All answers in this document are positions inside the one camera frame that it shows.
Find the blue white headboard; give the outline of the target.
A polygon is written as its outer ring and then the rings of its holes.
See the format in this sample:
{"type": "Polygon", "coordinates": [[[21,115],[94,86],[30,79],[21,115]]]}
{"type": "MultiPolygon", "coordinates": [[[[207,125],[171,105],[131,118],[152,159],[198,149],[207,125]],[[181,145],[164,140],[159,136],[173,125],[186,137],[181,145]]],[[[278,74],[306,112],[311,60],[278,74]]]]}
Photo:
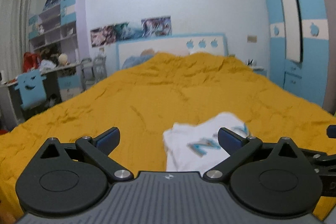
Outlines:
{"type": "Polygon", "coordinates": [[[185,56],[197,52],[228,56],[224,33],[183,34],[150,39],[127,40],[116,45],[116,68],[121,69],[126,59],[139,56],[144,50],[185,56]]]}

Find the red bag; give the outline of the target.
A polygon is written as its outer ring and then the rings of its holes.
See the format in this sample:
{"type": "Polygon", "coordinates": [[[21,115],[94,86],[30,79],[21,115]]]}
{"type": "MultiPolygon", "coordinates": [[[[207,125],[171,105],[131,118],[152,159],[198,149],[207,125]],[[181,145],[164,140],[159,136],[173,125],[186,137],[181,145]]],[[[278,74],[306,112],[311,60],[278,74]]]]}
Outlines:
{"type": "Polygon", "coordinates": [[[41,64],[40,54],[26,52],[23,55],[23,72],[26,73],[31,69],[38,69],[41,64]]]}

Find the white printed t-shirt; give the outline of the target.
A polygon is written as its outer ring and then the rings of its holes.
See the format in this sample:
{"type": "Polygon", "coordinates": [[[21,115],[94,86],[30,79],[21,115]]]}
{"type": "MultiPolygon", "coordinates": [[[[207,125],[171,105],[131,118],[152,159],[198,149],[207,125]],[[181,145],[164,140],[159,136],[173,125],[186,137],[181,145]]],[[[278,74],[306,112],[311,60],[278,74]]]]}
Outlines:
{"type": "Polygon", "coordinates": [[[198,125],[175,123],[163,133],[168,172],[204,174],[229,154],[218,142],[218,131],[225,127],[243,138],[250,136],[246,124],[237,116],[223,112],[198,125]]]}

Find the grey metal chair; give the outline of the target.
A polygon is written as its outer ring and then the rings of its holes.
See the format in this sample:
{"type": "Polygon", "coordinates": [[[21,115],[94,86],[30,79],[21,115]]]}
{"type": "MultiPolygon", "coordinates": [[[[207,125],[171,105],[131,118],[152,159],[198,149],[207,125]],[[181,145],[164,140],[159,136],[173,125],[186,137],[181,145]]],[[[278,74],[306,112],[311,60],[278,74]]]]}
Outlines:
{"type": "Polygon", "coordinates": [[[88,90],[96,83],[107,78],[106,57],[98,55],[95,58],[84,58],[80,63],[81,83],[84,90],[88,90]]]}

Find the mustard yellow bed quilt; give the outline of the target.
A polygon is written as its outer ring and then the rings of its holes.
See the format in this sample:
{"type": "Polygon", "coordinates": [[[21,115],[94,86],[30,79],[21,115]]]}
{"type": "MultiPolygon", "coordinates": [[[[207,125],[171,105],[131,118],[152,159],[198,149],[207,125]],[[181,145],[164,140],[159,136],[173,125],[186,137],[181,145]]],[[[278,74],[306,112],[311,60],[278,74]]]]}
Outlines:
{"type": "Polygon", "coordinates": [[[111,127],[121,133],[112,158],[133,173],[166,167],[163,132],[175,123],[200,124],[235,114],[264,142],[288,136],[301,148],[335,153],[326,130],[335,118],[254,73],[234,57],[159,53],[117,71],[89,90],[38,114],[1,136],[1,213],[23,214],[15,183],[47,138],[63,143],[111,127]]]}

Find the round cream plush toy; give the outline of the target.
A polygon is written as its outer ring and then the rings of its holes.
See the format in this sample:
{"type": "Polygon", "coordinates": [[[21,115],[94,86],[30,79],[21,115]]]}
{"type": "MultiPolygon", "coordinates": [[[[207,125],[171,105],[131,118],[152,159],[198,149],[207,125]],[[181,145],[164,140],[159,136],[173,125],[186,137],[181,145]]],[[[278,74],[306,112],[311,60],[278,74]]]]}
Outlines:
{"type": "Polygon", "coordinates": [[[68,64],[68,56],[65,53],[61,53],[58,57],[59,66],[66,66],[68,64]]]}

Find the anime wall posters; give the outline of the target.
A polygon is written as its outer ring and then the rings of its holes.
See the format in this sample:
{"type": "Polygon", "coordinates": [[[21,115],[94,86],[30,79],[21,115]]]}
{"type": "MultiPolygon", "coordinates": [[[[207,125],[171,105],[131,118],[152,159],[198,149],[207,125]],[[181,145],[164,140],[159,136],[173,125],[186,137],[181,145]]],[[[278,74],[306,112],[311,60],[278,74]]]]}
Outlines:
{"type": "Polygon", "coordinates": [[[110,24],[90,30],[93,48],[126,40],[170,35],[172,35],[171,16],[145,18],[140,22],[110,24]]]}

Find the blue smiley face chair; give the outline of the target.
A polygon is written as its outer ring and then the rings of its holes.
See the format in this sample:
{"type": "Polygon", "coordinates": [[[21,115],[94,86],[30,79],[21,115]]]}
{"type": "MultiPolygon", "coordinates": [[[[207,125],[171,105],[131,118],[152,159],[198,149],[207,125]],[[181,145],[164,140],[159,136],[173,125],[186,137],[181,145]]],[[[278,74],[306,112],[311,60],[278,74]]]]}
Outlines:
{"type": "Polygon", "coordinates": [[[43,81],[46,77],[42,76],[38,69],[23,73],[17,77],[17,86],[21,96],[21,109],[26,111],[33,109],[47,100],[47,94],[43,81]]]}

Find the blue white wardrobe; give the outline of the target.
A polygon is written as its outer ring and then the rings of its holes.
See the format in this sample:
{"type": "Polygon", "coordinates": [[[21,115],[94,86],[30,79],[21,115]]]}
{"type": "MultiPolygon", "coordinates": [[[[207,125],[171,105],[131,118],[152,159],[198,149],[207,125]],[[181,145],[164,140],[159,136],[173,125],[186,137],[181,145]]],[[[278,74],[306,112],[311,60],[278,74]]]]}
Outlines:
{"type": "Polygon", "coordinates": [[[270,80],[335,112],[335,0],[266,0],[270,80]]]}

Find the blue white bookshelf desk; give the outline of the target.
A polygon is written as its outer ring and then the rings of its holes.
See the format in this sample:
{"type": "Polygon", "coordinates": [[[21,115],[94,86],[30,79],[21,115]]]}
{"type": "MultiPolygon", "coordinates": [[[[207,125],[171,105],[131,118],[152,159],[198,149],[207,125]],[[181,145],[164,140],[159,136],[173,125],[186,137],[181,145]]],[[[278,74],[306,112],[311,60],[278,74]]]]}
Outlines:
{"type": "Polygon", "coordinates": [[[1,121],[11,131],[33,115],[47,110],[82,91],[79,65],[89,56],[85,0],[60,0],[58,4],[44,9],[29,19],[29,52],[40,54],[38,68],[43,81],[47,100],[41,105],[21,109],[21,96],[17,86],[17,75],[11,80],[1,81],[1,121]],[[68,56],[68,64],[59,66],[61,53],[68,56]]]}

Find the blue white nightstand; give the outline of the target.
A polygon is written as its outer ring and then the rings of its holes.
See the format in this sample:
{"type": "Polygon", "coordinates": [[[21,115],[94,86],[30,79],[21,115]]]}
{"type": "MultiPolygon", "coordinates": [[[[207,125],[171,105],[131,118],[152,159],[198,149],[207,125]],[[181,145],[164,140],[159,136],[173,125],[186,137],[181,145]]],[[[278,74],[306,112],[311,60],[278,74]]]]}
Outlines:
{"type": "Polygon", "coordinates": [[[261,66],[258,66],[255,59],[248,59],[245,63],[253,70],[254,73],[267,77],[267,70],[261,66]]]}

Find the blue pillow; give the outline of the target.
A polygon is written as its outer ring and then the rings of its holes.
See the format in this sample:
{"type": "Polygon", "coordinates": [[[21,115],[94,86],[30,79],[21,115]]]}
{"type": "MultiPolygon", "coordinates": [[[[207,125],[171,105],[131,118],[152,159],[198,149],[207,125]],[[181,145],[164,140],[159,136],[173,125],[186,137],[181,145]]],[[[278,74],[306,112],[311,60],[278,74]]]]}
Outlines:
{"type": "Polygon", "coordinates": [[[128,69],[128,68],[132,68],[132,67],[135,67],[137,65],[140,65],[144,62],[147,62],[148,60],[150,60],[151,58],[153,58],[154,55],[152,54],[149,54],[149,55],[142,55],[142,56],[131,56],[131,57],[128,57],[121,69],[128,69]]]}

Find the white curtain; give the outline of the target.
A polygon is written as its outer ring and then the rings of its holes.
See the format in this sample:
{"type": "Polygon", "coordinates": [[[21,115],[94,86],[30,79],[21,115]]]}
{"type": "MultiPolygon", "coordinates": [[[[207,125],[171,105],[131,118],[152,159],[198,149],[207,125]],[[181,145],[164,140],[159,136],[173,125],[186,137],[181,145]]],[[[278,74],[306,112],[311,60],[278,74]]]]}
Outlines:
{"type": "Polygon", "coordinates": [[[29,51],[30,6],[31,0],[1,0],[1,71],[8,80],[22,73],[29,51]]]}

